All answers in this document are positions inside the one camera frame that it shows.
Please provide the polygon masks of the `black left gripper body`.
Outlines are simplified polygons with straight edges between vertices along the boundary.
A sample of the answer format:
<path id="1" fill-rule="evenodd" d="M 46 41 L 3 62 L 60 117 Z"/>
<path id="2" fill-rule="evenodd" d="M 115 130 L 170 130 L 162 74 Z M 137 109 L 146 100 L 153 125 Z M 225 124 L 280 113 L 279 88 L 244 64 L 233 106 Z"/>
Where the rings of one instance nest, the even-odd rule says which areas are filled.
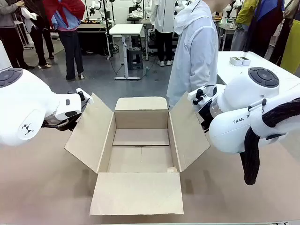
<path id="1" fill-rule="evenodd" d="M 73 131 L 77 125 L 77 120 L 81 117 L 81 113 L 69 118 L 69 130 Z"/>

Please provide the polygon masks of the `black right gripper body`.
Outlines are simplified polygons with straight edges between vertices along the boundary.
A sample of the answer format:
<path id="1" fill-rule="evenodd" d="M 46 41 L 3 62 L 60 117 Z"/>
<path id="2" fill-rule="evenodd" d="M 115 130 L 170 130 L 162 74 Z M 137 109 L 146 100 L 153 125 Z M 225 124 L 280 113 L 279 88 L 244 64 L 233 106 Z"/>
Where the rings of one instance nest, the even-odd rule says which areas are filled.
<path id="1" fill-rule="evenodd" d="M 205 104 L 198 112 L 200 117 L 203 119 L 203 121 L 201 122 L 201 126 L 205 133 L 209 130 L 211 123 L 210 104 L 211 103 Z"/>

